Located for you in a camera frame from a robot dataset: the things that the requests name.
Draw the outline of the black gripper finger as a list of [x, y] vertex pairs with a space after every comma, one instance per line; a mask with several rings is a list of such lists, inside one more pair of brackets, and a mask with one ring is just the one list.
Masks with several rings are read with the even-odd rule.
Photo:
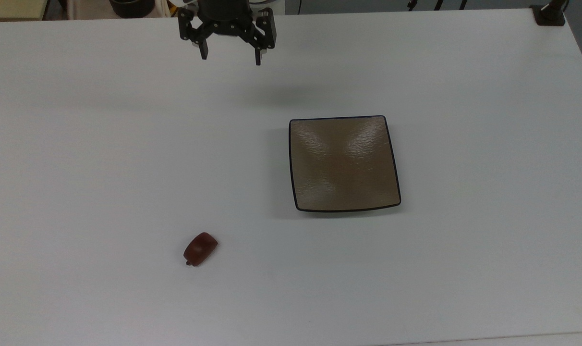
[[195, 17], [196, 14], [190, 9], [179, 9], [179, 33], [184, 41], [190, 41], [194, 46], [199, 48], [201, 59], [205, 61], [208, 57], [207, 38], [214, 33], [216, 24], [214, 22], [205, 22], [198, 28], [194, 28], [192, 21]]
[[256, 66], [262, 64], [262, 56], [267, 49], [276, 46], [277, 31], [274, 22], [274, 12], [271, 7], [263, 7], [241, 16], [241, 39], [254, 48]]

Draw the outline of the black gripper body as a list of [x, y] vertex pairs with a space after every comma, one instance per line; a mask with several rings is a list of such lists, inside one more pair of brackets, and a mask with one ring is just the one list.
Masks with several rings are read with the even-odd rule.
[[199, 0], [197, 6], [201, 29], [227, 36], [252, 32], [252, 10], [247, 0]]

